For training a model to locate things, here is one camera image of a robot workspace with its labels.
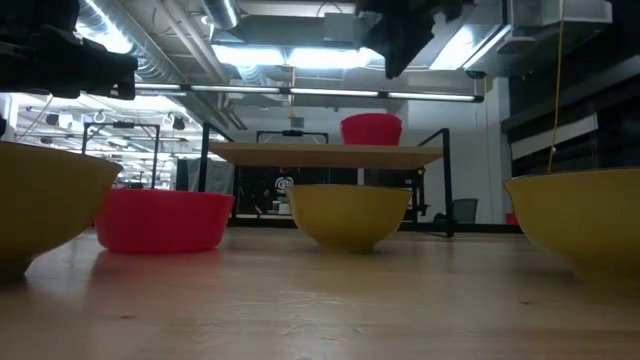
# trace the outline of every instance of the bowl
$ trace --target bowl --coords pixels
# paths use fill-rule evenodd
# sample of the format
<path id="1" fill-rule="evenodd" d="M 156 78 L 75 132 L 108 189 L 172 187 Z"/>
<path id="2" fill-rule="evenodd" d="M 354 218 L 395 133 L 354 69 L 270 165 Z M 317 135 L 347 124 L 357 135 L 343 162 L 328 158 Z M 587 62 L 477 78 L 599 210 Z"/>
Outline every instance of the bowl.
<path id="1" fill-rule="evenodd" d="M 61 150 L 0 142 L 0 277 L 91 225 L 120 165 Z"/>
<path id="2" fill-rule="evenodd" d="M 518 222 L 534 243 L 579 277 L 640 280 L 640 169 L 593 170 L 509 180 Z"/>
<path id="3" fill-rule="evenodd" d="M 397 146 L 402 120 L 389 114 L 359 114 L 342 120 L 342 140 L 347 145 Z"/>
<path id="4" fill-rule="evenodd" d="M 356 185 L 288 187 L 287 197 L 298 228 L 324 249 L 368 253 L 398 229 L 411 192 Z"/>
<path id="5" fill-rule="evenodd" d="M 188 191 L 113 189 L 96 218 L 98 242 L 127 254 L 213 250 L 234 197 Z"/>

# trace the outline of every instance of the yellow bowl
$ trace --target yellow bowl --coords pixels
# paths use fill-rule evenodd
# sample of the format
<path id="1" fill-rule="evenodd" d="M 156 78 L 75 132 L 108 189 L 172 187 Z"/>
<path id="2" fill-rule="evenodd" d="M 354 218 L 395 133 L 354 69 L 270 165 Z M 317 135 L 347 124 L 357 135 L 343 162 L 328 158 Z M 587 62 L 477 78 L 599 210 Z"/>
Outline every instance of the yellow bowl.
<path id="1" fill-rule="evenodd" d="M 505 188 L 529 239 L 578 276 L 640 279 L 640 169 L 526 176 Z"/>
<path id="2" fill-rule="evenodd" d="M 34 257 L 84 231 L 120 170 L 89 156 L 0 142 L 0 278 L 21 275 Z"/>
<path id="3" fill-rule="evenodd" d="M 293 218 L 330 251 L 367 253 L 398 229 L 411 192 L 355 185 L 287 188 Z"/>

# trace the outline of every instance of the red bowl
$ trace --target red bowl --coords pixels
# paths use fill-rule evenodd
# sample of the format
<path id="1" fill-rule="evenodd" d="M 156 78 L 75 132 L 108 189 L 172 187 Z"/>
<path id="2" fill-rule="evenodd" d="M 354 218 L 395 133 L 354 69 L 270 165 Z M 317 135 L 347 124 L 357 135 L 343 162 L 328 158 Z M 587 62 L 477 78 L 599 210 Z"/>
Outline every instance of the red bowl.
<path id="1" fill-rule="evenodd" d="M 389 114 L 360 114 L 341 123 L 342 140 L 347 145 L 397 146 L 402 135 L 402 120 Z"/>
<path id="2" fill-rule="evenodd" d="M 222 194 L 112 189 L 95 221 L 98 242 L 129 254 L 213 250 L 233 202 Z"/>

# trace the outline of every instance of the chair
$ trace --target chair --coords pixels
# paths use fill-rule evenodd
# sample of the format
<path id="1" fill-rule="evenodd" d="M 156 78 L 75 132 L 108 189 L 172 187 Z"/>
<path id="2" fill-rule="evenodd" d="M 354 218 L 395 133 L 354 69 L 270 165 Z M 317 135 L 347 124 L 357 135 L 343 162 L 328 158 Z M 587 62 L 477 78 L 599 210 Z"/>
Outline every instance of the chair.
<path id="1" fill-rule="evenodd" d="M 475 224 L 476 211 L 478 209 L 478 199 L 458 199 L 453 201 L 453 221 L 458 224 Z M 447 216 L 438 213 L 433 218 L 433 222 L 445 222 Z"/>

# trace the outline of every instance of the table surface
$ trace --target table surface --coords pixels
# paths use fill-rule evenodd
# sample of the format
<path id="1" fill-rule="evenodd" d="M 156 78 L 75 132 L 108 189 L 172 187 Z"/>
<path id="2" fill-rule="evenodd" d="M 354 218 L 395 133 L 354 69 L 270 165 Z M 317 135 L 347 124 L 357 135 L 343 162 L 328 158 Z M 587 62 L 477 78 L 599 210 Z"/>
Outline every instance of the table surface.
<path id="1" fill-rule="evenodd" d="M 639 299 L 515 235 L 398 233 L 348 256 L 236 228 L 218 251 L 154 257 L 88 232 L 0 288 L 0 358 L 636 360 Z"/>
<path id="2" fill-rule="evenodd" d="M 212 142 L 209 151 L 240 166 L 414 170 L 442 157 L 426 146 Z"/>

